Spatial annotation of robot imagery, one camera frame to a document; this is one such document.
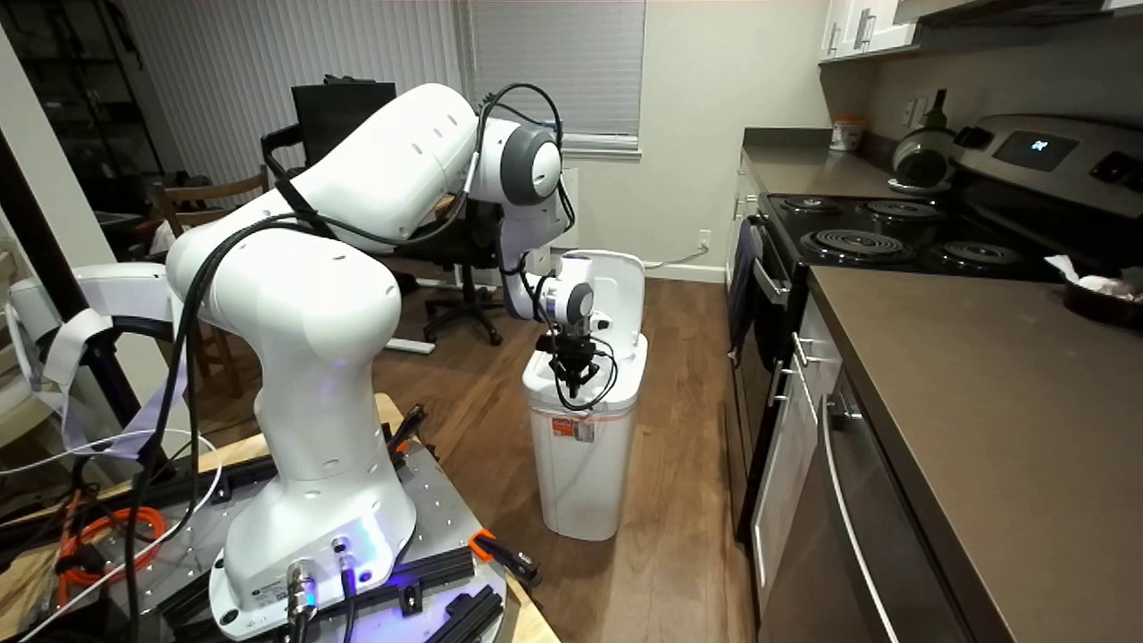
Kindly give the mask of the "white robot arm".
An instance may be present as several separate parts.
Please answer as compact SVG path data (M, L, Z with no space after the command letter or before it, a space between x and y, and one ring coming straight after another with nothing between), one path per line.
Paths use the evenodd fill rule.
M424 82L369 114L334 150L217 222L165 262L190 319L245 341L261 364L256 423L276 479L232 518L206 597L217 628L255 640L298 607L383 584L419 528L377 437L373 362L401 323L401 286L374 256L444 197L498 203L509 307L554 331L557 372L588 364L594 286L531 274L525 255L571 224L562 126L508 122L492 100Z

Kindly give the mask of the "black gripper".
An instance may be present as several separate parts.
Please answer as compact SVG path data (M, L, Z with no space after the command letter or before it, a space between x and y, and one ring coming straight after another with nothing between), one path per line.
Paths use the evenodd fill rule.
M565 397L576 397L596 374L596 341L594 336L554 336L549 372Z

